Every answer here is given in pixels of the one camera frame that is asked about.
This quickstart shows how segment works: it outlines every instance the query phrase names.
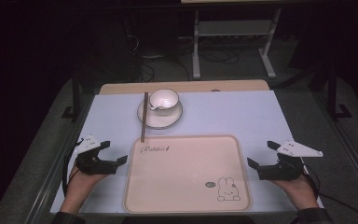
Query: white teacup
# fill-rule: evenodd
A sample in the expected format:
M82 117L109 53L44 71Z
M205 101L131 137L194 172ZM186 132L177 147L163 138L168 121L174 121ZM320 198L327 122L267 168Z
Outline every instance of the white teacup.
M178 104L179 95L176 91L162 89L150 95L150 109L156 111L161 116L168 116L172 109Z

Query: human hand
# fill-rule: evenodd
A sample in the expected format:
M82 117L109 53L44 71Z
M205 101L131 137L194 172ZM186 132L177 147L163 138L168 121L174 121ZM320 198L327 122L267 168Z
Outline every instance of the human hand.
M305 176L301 175L296 180L271 180L271 182L286 192L296 209L319 207L310 182Z
M74 164L60 212L77 215L94 186L107 175L87 175Z

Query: white saucer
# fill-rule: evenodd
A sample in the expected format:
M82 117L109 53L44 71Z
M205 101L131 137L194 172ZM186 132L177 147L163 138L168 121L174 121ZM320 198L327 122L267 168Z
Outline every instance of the white saucer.
M146 126L153 129L164 129L173 125L182 116L183 107L180 101L172 108L172 113L169 116L161 116L157 110L147 110ZM144 102L138 106L138 118L142 122L144 115Z

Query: wire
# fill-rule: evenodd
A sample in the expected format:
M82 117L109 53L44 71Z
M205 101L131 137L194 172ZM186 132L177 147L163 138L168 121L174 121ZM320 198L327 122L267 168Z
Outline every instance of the wire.
M127 35L127 37L131 37L131 38L134 38L136 40L136 43L135 43L135 47L130 50L130 54L132 54L133 56L136 55L136 50L139 48L139 39L136 35Z
M336 202L336 203L339 203L339 204L341 204L341 205L343 205L343 206L346 206L347 208L350 208L353 212L355 212L355 213L358 214L358 209L354 208L353 206L351 206L351 205L349 205L349 204L347 204L347 203L344 203L344 202L342 202L342 201L340 201L340 200L338 200L338 199L335 199L335 198L333 198L333 197L331 197L331 196L328 196L328 195L326 195L326 194L324 194L324 193L321 193L321 192L320 192L321 182L320 182L320 180L319 180L319 177L316 175L316 172L313 171L312 168L310 168L310 166L308 166L307 164L304 164L304 166L306 166L306 167L312 172L312 174L313 174L313 175L315 176L315 178L316 178L316 181L317 181L316 184L315 184L315 181L314 181L311 177L309 178L309 180L312 181L313 184L316 186L317 195L322 196L322 197L325 197L325 198L327 198L327 199L330 199L330 200L332 200L332 201L334 201L334 202Z
M169 56L165 56L165 57L161 57L161 58L153 58L153 59L148 59L145 63L154 63L154 62L161 62L161 61L166 61L166 62L172 62L172 63L177 63L179 64L181 67L184 68L185 72L186 72L186 77L187 77L187 81L190 81L190 74L188 73L187 68L180 62L178 62L175 59L170 58ZM141 64L143 66L147 66L150 69L152 69L151 66L146 65L146 64Z
M204 46L204 42L206 40L204 40L203 42L199 43L199 46ZM234 51L234 50L212 50L212 53L206 53L204 50L200 50L199 51L199 55L200 57L202 57L204 60L212 62L212 63L224 63L224 64L235 64L238 63L240 61L240 55L246 50L248 49L252 44L253 44L254 40L249 40L249 43L247 45L245 45L244 47L242 47L239 51ZM223 52L227 55L226 58L219 58L216 55L214 55L214 52Z
M66 196L66 191L68 190L67 176L68 176L68 164L69 160L71 160L72 154L74 153L75 147L80 145L80 143L75 143L73 147L71 147L63 158L63 166L62 166L62 192L63 196Z
M146 72L146 71L142 68L142 66L145 66L145 67L149 68L149 69L151 70L151 73ZM150 78L149 78L149 79L145 79L145 78L144 78L144 73L150 75ZM155 75L155 71L154 71L154 69L153 69L152 66L147 65L147 64L144 64L144 63L141 64L141 73L140 73L140 76L141 76L141 80L140 80L140 81L141 81L141 82L150 82L150 81L153 81L153 80L154 80L154 75Z
M67 186L69 186L69 183L71 183L72 178L74 178L74 176L79 172L79 170L80 169L77 169L76 172L71 177L69 177L68 183L66 184Z

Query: tray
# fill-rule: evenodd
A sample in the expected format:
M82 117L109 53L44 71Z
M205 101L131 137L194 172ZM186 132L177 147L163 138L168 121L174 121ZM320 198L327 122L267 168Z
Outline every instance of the tray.
M138 139L124 197L124 208L140 214L243 212L251 205L232 135Z

